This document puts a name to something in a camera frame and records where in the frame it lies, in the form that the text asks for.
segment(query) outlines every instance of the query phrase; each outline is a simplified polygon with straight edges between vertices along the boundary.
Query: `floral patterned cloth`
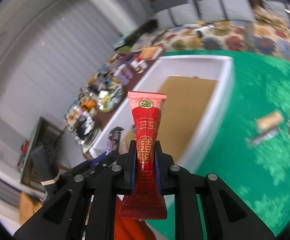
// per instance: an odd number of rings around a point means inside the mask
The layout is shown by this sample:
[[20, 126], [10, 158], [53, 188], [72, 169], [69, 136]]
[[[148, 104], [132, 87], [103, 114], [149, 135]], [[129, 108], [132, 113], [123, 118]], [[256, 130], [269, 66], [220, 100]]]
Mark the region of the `floral patterned cloth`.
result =
[[152, 34], [146, 33], [131, 51], [139, 52], [149, 46], [162, 46], [166, 52], [232, 50], [255, 52], [290, 61], [290, 29], [282, 20], [270, 22], [268, 19], [271, 14], [262, 11], [261, 8], [255, 11], [255, 15], [257, 22], [217, 22], [202, 38], [197, 37], [193, 29], [182, 26]]

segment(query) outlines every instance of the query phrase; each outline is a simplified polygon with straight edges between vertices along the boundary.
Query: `brown cardboard bottom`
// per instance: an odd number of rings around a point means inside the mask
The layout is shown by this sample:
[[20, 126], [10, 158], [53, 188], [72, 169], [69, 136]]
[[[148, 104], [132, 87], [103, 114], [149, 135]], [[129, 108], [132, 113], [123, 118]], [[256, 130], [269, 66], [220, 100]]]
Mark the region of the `brown cardboard bottom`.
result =
[[[159, 93], [167, 95], [161, 115], [157, 140], [164, 153], [176, 162], [195, 132], [216, 80], [169, 76]], [[123, 139], [127, 149], [135, 135], [130, 131]]]

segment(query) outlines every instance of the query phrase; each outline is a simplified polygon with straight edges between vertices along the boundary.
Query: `triangular cutout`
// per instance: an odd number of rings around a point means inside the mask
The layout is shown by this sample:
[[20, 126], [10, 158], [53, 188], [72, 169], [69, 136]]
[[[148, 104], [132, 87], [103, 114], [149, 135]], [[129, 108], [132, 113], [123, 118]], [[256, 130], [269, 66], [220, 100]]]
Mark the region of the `triangular cutout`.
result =
[[43, 218], [55, 224], [60, 224], [62, 222], [71, 195], [71, 191], [66, 191], [66, 193], [56, 203], [54, 203], [48, 210], [45, 211]]
[[225, 190], [220, 190], [219, 194], [223, 201], [229, 222], [232, 223], [247, 217], [247, 213], [235, 202], [235, 200], [231, 198], [231, 196]]

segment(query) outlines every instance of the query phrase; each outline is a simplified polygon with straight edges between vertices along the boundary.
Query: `white box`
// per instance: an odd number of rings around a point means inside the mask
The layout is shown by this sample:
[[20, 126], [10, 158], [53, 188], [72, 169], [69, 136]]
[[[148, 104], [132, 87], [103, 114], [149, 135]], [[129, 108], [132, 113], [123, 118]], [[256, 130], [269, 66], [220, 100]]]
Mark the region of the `white box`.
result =
[[[231, 57], [213, 55], [160, 57], [133, 90], [157, 92], [168, 76], [217, 80], [205, 112], [187, 148], [177, 161], [178, 165], [194, 173], [204, 160], [224, 119], [234, 84], [233, 61]], [[124, 138], [133, 124], [132, 111], [126, 98], [90, 149], [91, 154], [97, 157], [106, 150], [108, 135], [112, 128], [116, 126], [124, 128], [122, 132]]]

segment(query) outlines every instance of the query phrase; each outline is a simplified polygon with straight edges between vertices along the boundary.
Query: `gold round logo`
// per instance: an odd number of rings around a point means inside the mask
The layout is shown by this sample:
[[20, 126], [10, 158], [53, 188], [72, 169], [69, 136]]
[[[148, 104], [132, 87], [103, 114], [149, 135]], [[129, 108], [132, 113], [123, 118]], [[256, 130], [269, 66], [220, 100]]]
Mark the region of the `gold round logo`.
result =
[[142, 108], [148, 109], [148, 108], [153, 107], [153, 105], [154, 105], [154, 103], [151, 100], [142, 100], [142, 101], [140, 101], [140, 107], [142, 107]]

